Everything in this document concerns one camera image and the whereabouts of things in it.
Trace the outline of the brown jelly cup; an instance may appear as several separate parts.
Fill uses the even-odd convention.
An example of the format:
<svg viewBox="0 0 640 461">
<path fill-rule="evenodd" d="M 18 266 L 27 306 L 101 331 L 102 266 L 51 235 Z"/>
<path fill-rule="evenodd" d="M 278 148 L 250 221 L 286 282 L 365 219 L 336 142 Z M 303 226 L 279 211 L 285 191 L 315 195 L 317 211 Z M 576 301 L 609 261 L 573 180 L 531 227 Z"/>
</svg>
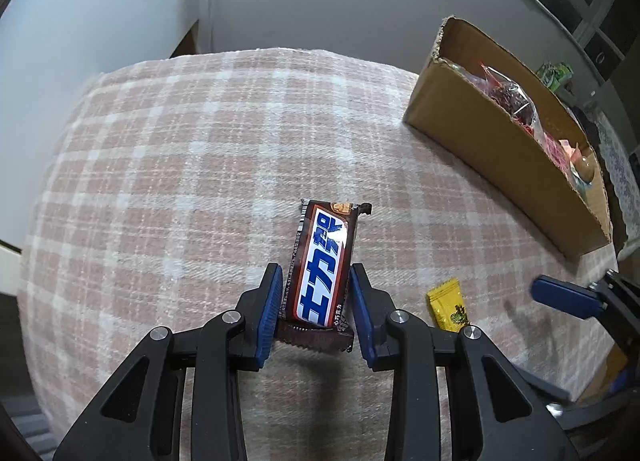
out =
<svg viewBox="0 0 640 461">
<path fill-rule="evenodd" d="M 587 192 L 592 186 L 594 175 L 596 175 L 593 158 L 591 156 L 585 157 L 579 148 L 575 148 L 570 156 L 570 173 L 572 173 L 578 194 L 582 200 L 587 201 Z"/>
</svg>

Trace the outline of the yellow candy packet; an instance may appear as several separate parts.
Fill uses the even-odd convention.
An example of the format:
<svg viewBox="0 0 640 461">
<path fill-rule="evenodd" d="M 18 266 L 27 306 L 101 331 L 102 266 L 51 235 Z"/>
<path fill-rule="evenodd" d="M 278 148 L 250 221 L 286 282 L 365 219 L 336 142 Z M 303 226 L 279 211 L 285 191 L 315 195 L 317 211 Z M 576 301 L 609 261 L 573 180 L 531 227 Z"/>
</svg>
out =
<svg viewBox="0 0 640 461">
<path fill-rule="evenodd" d="M 451 278 L 428 291 L 426 303 L 439 329 L 459 332 L 470 324 L 457 278 Z"/>
</svg>

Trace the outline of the pink bread bag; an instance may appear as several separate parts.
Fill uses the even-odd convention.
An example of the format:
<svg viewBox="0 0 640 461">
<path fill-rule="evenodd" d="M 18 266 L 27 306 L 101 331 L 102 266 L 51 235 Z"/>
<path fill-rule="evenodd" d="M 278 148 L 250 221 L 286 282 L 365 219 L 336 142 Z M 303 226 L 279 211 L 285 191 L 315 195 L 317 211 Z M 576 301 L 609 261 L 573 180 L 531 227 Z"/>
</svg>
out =
<svg viewBox="0 0 640 461">
<path fill-rule="evenodd" d="M 544 147 L 544 152 L 547 157 L 564 175 L 570 173 L 570 159 L 559 140 L 553 138 L 548 132 L 544 132 L 544 143 L 542 147 Z"/>
</svg>

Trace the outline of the brown chocolate bar back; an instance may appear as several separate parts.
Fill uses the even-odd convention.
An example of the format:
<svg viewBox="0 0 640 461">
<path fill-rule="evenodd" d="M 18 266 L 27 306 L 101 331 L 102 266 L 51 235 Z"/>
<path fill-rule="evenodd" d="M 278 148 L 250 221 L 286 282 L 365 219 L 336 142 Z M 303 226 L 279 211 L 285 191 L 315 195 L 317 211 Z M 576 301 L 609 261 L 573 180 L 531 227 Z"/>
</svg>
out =
<svg viewBox="0 0 640 461">
<path fill-rule="evenodd" d="M 303 199 L 276 325 L 276 339 L 335 354 L 350 351 L 345 316 L 348 274 L 359 216 L 369 203 Z"/>
</svg>

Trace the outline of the clear bag red snacks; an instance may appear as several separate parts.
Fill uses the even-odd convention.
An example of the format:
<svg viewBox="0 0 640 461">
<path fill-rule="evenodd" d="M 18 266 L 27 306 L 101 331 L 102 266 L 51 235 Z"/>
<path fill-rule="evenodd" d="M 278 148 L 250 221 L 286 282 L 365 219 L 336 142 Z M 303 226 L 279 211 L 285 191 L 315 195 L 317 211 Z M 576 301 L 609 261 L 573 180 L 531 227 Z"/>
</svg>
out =
<svg viewBox="0 0 640 461">
<path fill-rule="evenodd" d="M 522 125 L 536 140 L 541 140 L 544 130 L 533 100 L 518 82 L 513 81 L 495 68 L 480 64 L 483 71 L 477 76 L 464 67 L 451 62 L 452 68 L 471 82 L 479 91 L 491 98 L 519 125 Z"/>
</svg>

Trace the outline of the open cardboard box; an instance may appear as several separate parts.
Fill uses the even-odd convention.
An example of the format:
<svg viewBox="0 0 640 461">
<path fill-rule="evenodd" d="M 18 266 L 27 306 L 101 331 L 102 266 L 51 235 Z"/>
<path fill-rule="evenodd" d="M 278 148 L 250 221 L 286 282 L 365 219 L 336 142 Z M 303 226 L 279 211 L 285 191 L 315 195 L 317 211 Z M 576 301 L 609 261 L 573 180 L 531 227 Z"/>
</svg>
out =
<svg viewBox="0 0 640 461">
<path fill-rule="evenodd" d="M 566 257 L 577 259 L 612 241 L 608 196 L 600 172 L 578 192 L 534 134 L 472 82 L 490 67 L 532 99 L 552 140 L 584 156 L 587 136 L 523 62 L 464 19 L 448 17 L 413 88 L 404 120 L 483 175 L 518 206 Z"/>
</svg>

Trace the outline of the pink plaid tablecloth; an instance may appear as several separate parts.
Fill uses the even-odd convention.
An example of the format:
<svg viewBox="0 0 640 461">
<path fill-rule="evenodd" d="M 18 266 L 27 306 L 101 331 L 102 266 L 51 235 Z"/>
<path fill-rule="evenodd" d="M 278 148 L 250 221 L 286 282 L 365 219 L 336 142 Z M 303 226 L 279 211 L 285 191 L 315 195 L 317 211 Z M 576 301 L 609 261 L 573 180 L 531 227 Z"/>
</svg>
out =
<svg viewBox="0 0 640 461">
<path fill-rule="evenodd" d="M 70 113 L 24 244 L 18 307 L 42 411 L 62 439 L 154 328 L 195 329 L 292 261 L 304 200 L 370 203 L 352 258 L 421 319 L 456 279 L 512 363 L 578 397 L 613 346 L 533 301 L 588 285 L 610 245 L 566 257 L 500 190 L 406 121 L 412 72 L 290 48 L 140 62 Z"/>
</svg>

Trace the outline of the green drink carton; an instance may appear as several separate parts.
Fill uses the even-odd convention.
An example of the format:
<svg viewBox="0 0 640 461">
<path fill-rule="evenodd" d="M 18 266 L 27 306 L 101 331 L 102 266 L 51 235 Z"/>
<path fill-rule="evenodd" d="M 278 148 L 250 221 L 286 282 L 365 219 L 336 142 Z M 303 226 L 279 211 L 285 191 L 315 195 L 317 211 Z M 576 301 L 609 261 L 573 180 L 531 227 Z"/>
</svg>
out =
<svg viewBox="0 0 640 461">
<path fill-rule="evenodd" d="M 564 62 L 545 62 L 537 71 L 536 76 L 549 91 L 555 92 L 560 88 L 564 88 L 567 83 L 574 77 L 574 71 L 571 66 Z"/>
</svg>

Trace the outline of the white cabinet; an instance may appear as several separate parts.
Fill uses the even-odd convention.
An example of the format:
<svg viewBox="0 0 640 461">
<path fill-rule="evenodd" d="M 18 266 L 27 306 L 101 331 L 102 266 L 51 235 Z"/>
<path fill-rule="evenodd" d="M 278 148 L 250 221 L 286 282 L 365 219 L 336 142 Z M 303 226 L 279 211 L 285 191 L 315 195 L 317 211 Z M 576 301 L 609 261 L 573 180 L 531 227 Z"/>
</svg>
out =
<svg viewBox="0 0 640 461">
<path fill-rule="evenodd" d="M 16 293 L 32 203 L 70 110 L 102 73 L 169 57 L 196 0 L 11 0 L 1 15 L 1 292 Z"/>
</svg>

